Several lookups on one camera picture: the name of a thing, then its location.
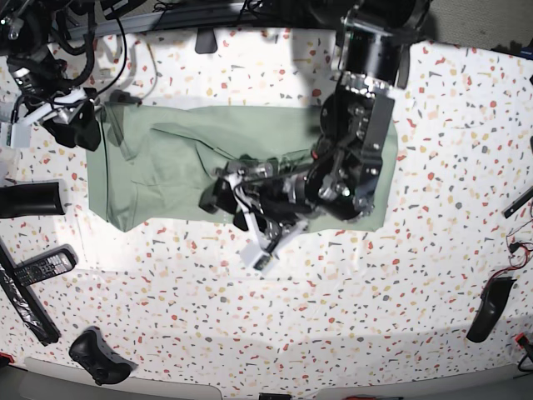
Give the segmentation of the long black bar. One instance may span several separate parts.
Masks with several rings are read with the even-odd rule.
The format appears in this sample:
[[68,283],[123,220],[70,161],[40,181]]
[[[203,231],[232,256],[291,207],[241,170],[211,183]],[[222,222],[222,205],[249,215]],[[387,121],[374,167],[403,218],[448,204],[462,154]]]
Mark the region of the long black bar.
[[61,333],[45,312],[34,293],[23,287],[15,275],[15,264],[1,242],[1,288],[14,307],[22,323],[43,345],[57,343]]

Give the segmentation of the clear plastic parts bag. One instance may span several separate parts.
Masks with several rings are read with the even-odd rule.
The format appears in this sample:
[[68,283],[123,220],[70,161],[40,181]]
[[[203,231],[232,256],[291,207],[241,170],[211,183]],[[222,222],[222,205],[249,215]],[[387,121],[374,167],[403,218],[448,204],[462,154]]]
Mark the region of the clear plastic parts bag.
[[0,183],[1,186],[11,185],[16,181],[18,164],[21,158],[19,149],[1,147],[0,149]]

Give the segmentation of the black game controller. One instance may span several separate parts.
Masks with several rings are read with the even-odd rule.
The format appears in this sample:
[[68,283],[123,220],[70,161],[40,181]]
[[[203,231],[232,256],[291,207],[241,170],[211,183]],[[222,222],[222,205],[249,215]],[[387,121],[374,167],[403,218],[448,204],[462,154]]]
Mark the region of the black game controller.
[[100,347],[95,330],[88,329],[75,339],[68,354],[88,372],[98,385],[114,385],[126,380],[132,366],[126,362],[113,361]]

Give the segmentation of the small black stick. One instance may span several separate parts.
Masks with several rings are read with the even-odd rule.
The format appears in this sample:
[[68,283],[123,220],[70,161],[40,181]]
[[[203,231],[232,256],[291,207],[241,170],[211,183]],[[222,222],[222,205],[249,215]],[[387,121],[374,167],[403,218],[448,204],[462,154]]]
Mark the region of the small black stick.
[[517,198],[513,203],[504,209],[502,215],[505,219],[510,218],[517,210],[522,208],[532,199],[532,196],[529,193],[525,193],[523,196]]

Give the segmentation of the grey monitor stand base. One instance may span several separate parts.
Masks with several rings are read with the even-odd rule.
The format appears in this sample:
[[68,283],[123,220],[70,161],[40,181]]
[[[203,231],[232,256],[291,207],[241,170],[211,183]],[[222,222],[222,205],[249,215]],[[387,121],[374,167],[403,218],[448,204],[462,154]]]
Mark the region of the grey monitor stand base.
[[210,27],[197,29],[195,52],[197,54],[213,54],[218,49],[215,32]]

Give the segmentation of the black TV remote control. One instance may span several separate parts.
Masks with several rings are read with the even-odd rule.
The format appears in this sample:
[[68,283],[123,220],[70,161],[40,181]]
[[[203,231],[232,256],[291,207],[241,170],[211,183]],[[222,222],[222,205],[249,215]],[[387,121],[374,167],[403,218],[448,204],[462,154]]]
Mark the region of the black TV remote control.
[[23,287],[29,287],[71,272],[76,267],[77,261],[77,254],[72,248],[63,245],[18,264],[14,268],[14,273]]

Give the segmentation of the green T-shirt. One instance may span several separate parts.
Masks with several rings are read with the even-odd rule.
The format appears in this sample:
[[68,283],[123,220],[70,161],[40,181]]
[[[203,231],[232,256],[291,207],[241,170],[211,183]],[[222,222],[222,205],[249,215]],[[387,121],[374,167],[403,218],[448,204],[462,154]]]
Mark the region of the green T-shirt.
[[295,165],[320,133],[319,109],[200,107],[180,110],[108,103],[103,140],[87,154],[90,209],[127,232],[150,218],[229,223],[203,211],[214,171],[232,159],[272,158]]

